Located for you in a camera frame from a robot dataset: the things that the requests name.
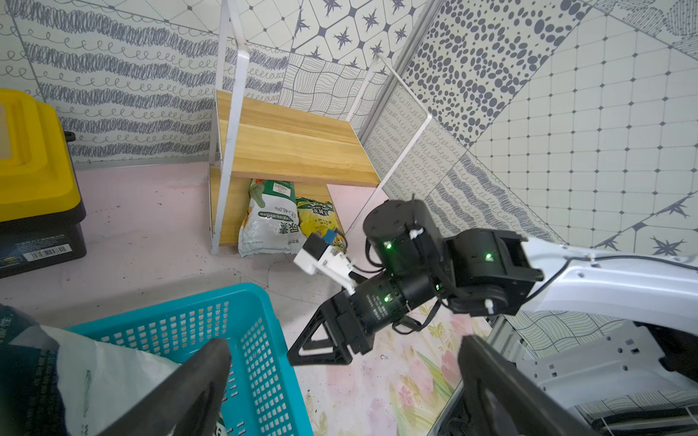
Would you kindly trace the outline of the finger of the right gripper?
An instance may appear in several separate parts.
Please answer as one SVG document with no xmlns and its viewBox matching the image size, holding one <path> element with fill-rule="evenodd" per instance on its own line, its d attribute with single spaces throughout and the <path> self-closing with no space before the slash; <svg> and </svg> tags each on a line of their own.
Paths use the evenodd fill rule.
<svg viewBox="0 0 698 436">
<path fill-rule="evenodd" d="M 316 311 L 288 350 L 287 360 L 292 366 L 352 363 L 352 355 L 334 309 L 320 307 Z"/>
</svg>

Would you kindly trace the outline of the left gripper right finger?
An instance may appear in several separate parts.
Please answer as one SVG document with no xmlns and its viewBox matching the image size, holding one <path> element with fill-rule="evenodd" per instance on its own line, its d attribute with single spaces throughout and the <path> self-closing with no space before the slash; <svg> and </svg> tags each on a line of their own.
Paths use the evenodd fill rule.
<svg viewBox="0 0 698 436">
<path fill-rule="evenodd" d="M 463 337 L 457 361 L 472 434 L 594 434 L 482 338 Z"/>
</svg>

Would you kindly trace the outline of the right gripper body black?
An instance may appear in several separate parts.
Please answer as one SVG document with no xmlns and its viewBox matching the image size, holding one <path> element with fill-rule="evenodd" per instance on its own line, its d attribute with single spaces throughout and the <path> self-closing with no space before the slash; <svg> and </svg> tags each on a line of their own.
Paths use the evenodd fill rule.
<svg viewBox="0 0 698 436">
<path fill-rule="evenodd" d="M 434 298 L 436 282 L 427 272 L 381 272 L 360 283 L 353 294 L 343 291 L 332 298 L 329 337 L 344 354 L 367 354 L 374 348 L 376 333 L 386 327 L 402 335 L 425 329 L 436 314 L 431 312 L 420 322 L 409 312 Z"/>
</svg>

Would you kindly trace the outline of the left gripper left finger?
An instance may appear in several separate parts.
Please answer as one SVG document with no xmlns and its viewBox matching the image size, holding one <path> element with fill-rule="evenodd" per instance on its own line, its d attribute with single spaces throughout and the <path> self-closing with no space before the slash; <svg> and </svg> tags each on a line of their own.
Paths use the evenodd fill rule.
<svg viewBox="0 0 698 436">
<path fill-rule="evenodd" d="M 210 340 L 102 434 L 216 434 L 230 366 L 227 341 Z"/>
</svg>

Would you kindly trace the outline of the teal plastic basket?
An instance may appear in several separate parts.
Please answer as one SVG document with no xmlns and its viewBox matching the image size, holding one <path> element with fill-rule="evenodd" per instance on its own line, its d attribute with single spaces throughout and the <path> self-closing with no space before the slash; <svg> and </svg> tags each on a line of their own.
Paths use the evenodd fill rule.
<svg viewBox="0 0 698 436">
<path fill-rule="evenodd" d="M 296 373 L 267 292 L 241 283 L 71 327 L 85 337 L 185 363 L 212 339 L 231 354 L 225 435 L 310 435 Z"/>
</svg>

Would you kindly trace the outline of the clear white fertilizer bag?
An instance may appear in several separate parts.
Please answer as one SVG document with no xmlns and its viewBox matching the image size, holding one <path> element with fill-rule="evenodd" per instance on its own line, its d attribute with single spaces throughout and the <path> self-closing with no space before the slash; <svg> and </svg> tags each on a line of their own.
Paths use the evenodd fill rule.
<svg viewBox="0 0 698 436">
<path fill-rule="evenodd" d="M 57 344 L 63 435 L 98 435 L 178 367 L 167 358 L 38 325 Z"/>
</svg>

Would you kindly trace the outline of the yellow small fertilizer bag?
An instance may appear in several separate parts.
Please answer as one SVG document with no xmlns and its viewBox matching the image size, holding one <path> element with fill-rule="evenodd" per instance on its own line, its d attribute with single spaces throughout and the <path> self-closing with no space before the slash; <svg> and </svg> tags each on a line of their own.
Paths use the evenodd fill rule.
<svg viewBox="0 0 698 436">
<path fill-rule="evenodd" d="M 301 197 L 297 200 L 300 229 L 304 236 L 322 237 L 327 243 L 346 252 L 347 241 L 338 214 L 331 202 L 320 202 Z"/>
</svg>

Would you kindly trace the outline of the white green small fertilizer bag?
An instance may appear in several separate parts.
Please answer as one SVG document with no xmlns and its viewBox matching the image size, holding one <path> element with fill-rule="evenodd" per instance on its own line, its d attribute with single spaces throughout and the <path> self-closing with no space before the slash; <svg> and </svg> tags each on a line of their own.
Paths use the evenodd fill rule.
<svg viewBox="0 0 698 436">
<path fill-rule="evenodd" d="M 238 236 L 242 257 L 297 254 L 306 241 L 300 229 L 293 182 L 253 179 L 246 217 Z"/>
</svg>

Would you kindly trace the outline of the tall dark green fertilizer bag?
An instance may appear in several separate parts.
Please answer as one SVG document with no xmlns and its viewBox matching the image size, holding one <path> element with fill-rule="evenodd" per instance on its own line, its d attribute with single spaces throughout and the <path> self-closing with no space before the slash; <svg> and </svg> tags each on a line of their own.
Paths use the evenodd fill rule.
<svg viewBox="0 0 698 436">
<path fill-rule="evenodd" d="M 1 434 L 63 435 L 57 344 L 31 317 L 1 307 Z"/>
</svg>

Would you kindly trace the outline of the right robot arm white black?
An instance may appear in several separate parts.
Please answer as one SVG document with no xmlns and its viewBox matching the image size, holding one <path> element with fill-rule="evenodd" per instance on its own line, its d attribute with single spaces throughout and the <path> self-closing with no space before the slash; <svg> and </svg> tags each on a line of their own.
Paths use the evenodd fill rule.
<svg viewBox="0 0 698 436">
<path fill-rule="evenodd" d="M 297 266 L 340 291 L 291 346 L 290 364 L 348 365 L 373 350 L 383 328 L 403 335 L 425 329 L 411 317 L 425 303 L 474 317 L 585 312 L 697 332 L 694 258 L 611 254 L 485 228 L 443 237 L 420 200 L 378 205 L 363 231 L 365 254 L 378 258 L 372 277 L 317 235 L 297 254 Z"/>
</svg>

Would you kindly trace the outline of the yellow black toolbox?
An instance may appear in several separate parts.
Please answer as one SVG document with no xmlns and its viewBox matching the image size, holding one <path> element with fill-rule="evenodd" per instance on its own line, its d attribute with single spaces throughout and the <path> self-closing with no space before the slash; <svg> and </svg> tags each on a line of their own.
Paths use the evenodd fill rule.
<svg viewBox="0 0 698 436">
<path fill-rule="evenodd" d="M 56 110 L 16 90 L 1 91 L 1 276 L 87 254 L 87 216 Z"/>
</svg>

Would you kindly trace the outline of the wooden white frame shelf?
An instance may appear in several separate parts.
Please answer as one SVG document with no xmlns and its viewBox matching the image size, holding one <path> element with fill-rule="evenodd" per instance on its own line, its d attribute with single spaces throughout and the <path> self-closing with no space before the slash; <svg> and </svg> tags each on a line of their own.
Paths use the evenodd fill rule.
<svg viewBox="0 0 698 436">
<path fill-rule="evenodd" d="M 345 120 L 316 116 L 246 97 L 251 62 L 243 25 L 232 1 L 221 5 L 216 59 L 216 118 L 209 146 L 211 254 L 237 245 L 237 231 L 247 210 L 252 179 L 299 183 L 311 194 L 328 196 L 328 185 L 370 188 L 378 193 L 429 126 L 427 114 L 400 156 L 384 176 L 369 159 L 351 122 L 384 56 L 374 57 Z"/>
</svg>

